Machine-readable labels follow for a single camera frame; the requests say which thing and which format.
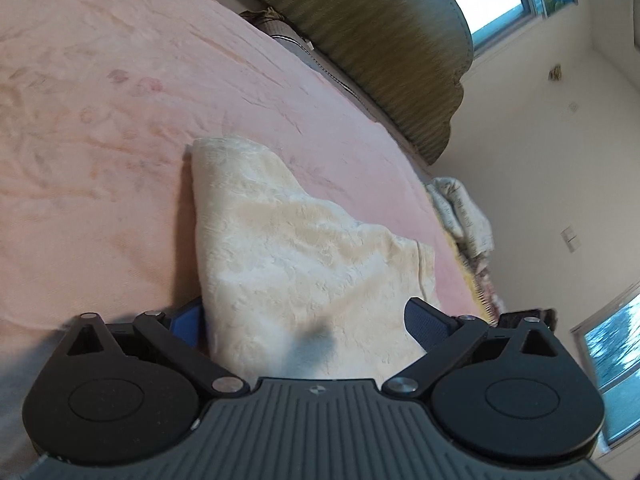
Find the black circular pad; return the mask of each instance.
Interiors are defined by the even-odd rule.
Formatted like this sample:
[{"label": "black circular pad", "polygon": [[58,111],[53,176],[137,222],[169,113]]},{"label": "black circular pad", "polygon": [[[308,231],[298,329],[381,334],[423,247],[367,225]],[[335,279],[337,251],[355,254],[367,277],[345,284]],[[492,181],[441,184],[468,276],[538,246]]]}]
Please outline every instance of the black circular pad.
[{"label": "black circular pad", "polygon": [[491,459],[571,460],[593,445],[603,404],[575,363],[555,359],[516,354],[455,370],[436,384],[433,414],[454,440]]},{"label": "black circular pad", "polygon": [[133,415],[145,400],[135,383],[124,379],[94,379],[78,386],[69,407],[85,420],[107,422]]},{"label": "black circular pad", "polygon": [[531,379],[504,379],[486,390],[486,401],[496,412],[514,418],[540,418],[560,403],[556,391]]},{"label": "black circular pad", "polygon": [[113,465],[178,442],[198,406],[194,387],[179,373],[93,353],[47,367],[24,401],[22,420],[41,451],[73,463]]}]

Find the white wall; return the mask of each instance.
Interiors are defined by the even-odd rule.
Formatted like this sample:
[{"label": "white wall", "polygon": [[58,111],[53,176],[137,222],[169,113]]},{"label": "white wall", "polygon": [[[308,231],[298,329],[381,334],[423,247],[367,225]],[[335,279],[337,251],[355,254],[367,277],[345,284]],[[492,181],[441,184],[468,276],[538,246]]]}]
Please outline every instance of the white wall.
[{"label": "white wall", "polygon": [[640,52],[634,41],[634,0],[592,0],[593,43],[640,88]]},{"label": "white wall", "polygon": [[455,156],[469,137],[481,136],[522,108],[556,63],[575,65],[591,47],[589,0],[578,0],[578,5],[566,6],[548,20],[537,19],[476,59],[462,79],[465,98],[453,117],[442,160]]},{"label": "white wall", "polygon": [[[640,94],[591,52],[446,155],[434,172],[462,179],[493,225],[498,293],[513,310],[555,307],[575,354],[569,330],[640,280]],[[569,225],[574,254],[560,236]],[[616,480],[640,472],[631,451],[600,463]]]}]

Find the tree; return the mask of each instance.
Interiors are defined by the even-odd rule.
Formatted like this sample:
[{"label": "tree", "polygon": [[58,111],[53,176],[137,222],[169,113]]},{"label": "tree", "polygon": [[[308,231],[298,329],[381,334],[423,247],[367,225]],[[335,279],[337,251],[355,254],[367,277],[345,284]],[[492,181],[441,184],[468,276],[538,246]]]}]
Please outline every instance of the tree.
[{"label": "tree", "polygon": [[640,325],[634,316],[640,302],[632,301],[591,330],[585,341],[602,387],[640,359]]}]

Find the cream blanket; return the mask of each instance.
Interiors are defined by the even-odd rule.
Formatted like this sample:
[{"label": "cream blanket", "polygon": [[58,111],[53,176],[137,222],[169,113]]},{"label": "cream blanket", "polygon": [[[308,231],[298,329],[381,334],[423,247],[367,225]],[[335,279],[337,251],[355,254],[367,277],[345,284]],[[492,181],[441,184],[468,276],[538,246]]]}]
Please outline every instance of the cream blanket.
[{"label": "cream blanket", "polygon": [[259,376],[372,377],[424,354],[404,305],[437,304],[433,250],[309,196],[268,148],[193,145],[196,252],[212,359]]}]

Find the bed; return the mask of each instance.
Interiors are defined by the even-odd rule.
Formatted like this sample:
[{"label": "bed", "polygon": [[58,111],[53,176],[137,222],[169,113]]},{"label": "bed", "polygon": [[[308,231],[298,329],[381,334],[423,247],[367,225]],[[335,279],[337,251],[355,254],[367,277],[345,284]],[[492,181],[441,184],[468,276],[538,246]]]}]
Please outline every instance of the bed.
[{"label": "bed", "polygon": [[198,137],[263,144],[309,195],[428,244],[441,309],[483,315],[385,128],[217,2],[0,8],[0,476],[35,458],[20,405],[69,319],[199,295]]}]

